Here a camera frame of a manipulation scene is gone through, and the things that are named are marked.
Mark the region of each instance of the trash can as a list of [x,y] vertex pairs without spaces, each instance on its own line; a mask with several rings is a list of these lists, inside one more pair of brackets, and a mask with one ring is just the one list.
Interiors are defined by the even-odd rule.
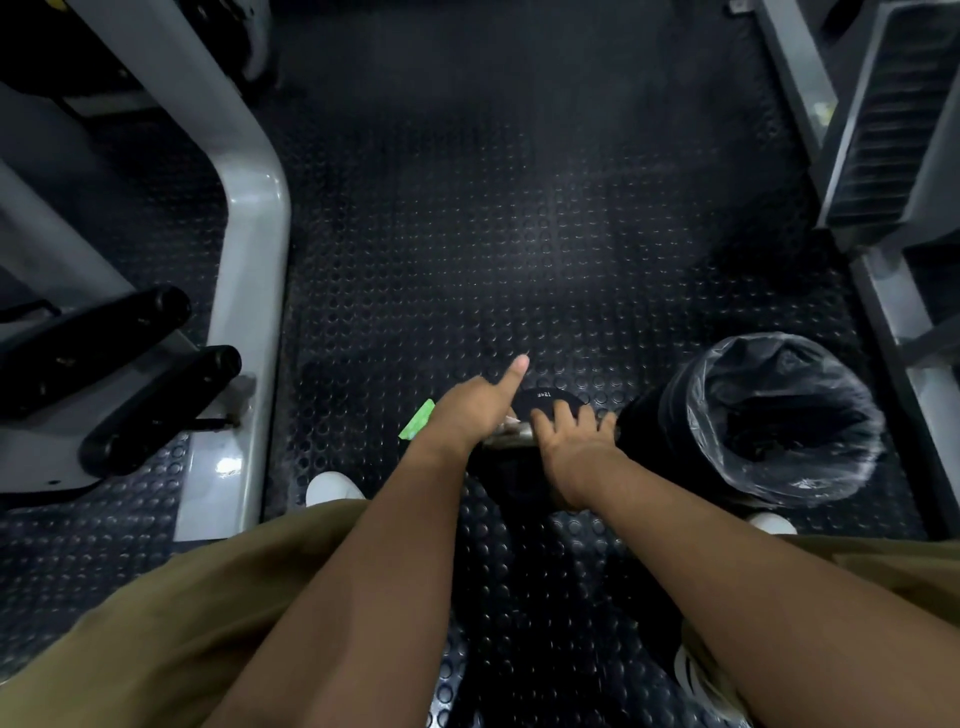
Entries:
[[[642,451],[633,433],[651,402],[629,410],[621,447]],[[656,414],[672,461],[662,474],[710,499],[839,500],[867,483],[883,451],[867,386],[819,344],[781,332],[733,336],[700,354],[663,388]]]

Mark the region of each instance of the black rubber flooring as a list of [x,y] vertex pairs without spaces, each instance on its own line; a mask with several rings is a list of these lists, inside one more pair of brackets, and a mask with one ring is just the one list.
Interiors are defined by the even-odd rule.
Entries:
[[[751,17],[718,0],[274,10],[282,84],[255,113],[294,208],[265,518],[324,470],[372,495],[424,399],[520,352],[525,386],[601,409],[765,329],[875,380],[846,264],[810,231],[807,162]],[[192,285],[208,305],[223,201],[203,157],[162,123],[96,134],[138,197],[82,231],[134,282]],[[76,219],[99,219],[98,201],[71,198]],[[174,444],[74,503],[0,517],[0,677],[169,556],[182,457]],[[862,493],[791,520],[926,535],[892,448]],[[624,556],[590,514],[505,520],[468,483],[428,722],[711,724],[607,594]]]

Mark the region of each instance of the green card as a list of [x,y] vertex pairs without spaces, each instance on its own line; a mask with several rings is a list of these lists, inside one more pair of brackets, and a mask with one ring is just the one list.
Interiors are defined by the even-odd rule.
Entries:
[[427,400],[421,404],[420,409],[417,410],[417,414],[411,417],[407,426],[400,431],[400,439],[413,440],[417,433],[423,429],[423,426],[426,425],[426,421],[430,419],[430,413],[433,412],[435,406],[437,405],[433,400]]

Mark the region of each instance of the white sneaker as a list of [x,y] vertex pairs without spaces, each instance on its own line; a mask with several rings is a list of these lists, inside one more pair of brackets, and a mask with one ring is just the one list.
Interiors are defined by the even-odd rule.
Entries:
[[367,497],[360,492],[356,483],[350,480],[343,473],[327,471],[320,473],[306,487],[307,506],[317,505],[318,503],[327,503],[331,500],[341,500],[349,498],[352,500],[366,500]]
[[759,513],[754,513],[747,523],[754,525],[759,528],[761,531],[766,531],[767,533],[772,533],[776,535],[797,535],[797,526],[788,521],[783,516],[778,516],[776,513],[770,513],[768,511],[760,511]]

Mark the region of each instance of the metal bar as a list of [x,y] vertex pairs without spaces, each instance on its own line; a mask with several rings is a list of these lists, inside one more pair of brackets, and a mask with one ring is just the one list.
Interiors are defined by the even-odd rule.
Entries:
[[[228,220],[207,343],[243,357],[240,426],[191,438],[175,540],[226,538],[259,520],[276,377],[290,199],[276,152],[174,0],[70,7],[210,157]],[[223,416],[221,406],[207,416]]]
[[780,74],[806,152],[815,159],[837,96],[796,0],[759,0],[756,19]]
[[0,161],[0,265],[60,308],[124,296],[133,286]]
[[947,367],[903,366],[898,341],[930,330],[906,261],[901,257],[890,265],[880,251],[870,250],[852,263],[851,270],[900,404],[931,466],[941,515],[949,534],[956,537],[960,535],[960,386]]
[[960,313],[922,333],[900,343],[903,366],[928,369],[956,363],[960,348]]

